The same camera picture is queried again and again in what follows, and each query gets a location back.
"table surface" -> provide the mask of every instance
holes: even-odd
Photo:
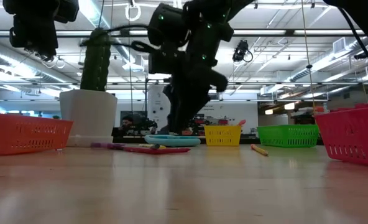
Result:
[[[368,223],[368,167],[323,147],[0,157],[0,224]]]

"plastic basket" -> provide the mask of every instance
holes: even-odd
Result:
[[[205,126],[206,145],[208,146],[238,146],[242,126]]]
[[[368,165],[368,108],[320,114],[315,120],[330,158]]]
[[[257,127],[261,144],[278,147],[313,147],[318,140],[318,126],[314,124]]]
[[[62,149],[73,122],[0,114],[0,155]]]

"air duct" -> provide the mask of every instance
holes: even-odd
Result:
[[[62,83],[77,82],[77,80],[74,80],[60,72],[57,72],[56,70],[47,68],[41,63],[38,63],[35,60],[32,60],[31,58],[28,58],[25,55],[17,53],[1,44],[0,44],[0,61],[14,68],[18,68],[19,70],[22,70],[22,72],[24,73],[35,74],[37,72],[42,72],[44,75],[53,78],[58,82]]]
[[[101,7],[97,0],[79,0],[79,8],[81,13],[90,21],[91,25],[94,27],[98,27],[100,23],[100,27],[105,29],[110,29],[111,25],[105,17],[105,14],[101,15]],[[113,38],[113,40],[117,43],[122,43],[119,38]],[[133,64],[136,62],[135,56],[131,55],[127,47],[123,47],[120,45],[113,46],[117,52],[121,55],[123,61],[128,64]]]
[[[368,38],[363,38],[362,42],[365,46],[368,45]],[[320,55],[319,57],[314,58],[310,63],[313,65],[311,69],[311,74],[315,73],[321,69],[324,69],[339,60],[343,57],[348,57],[348,55],[358,54],[361,50],[361,46],[359,45],[358,41],[354,37],[343,37],[333,43],[333,49],[327,51],[325,54]],[[295,82],[303,77],[306,77],[310,74],[306,66],[302,66],[296,70],[294,70],[290,77],[287,78],[284,82]],[[269,87],[268,93],[275,92],[281,89],[282,85],[274,85]]]

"cactus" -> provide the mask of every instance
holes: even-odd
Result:
[[[96,37],[102,32],[102,28],[96,28],[90,37]],[[87,46],[81,90],[105,91],[110,56],[111,44],[108,34],[99,35]]]

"plant pot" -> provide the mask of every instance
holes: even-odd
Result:
[[[112,143],[117,98],[103,91],[71,90],[60,93],[62,119],[73,121],[68,147]]]

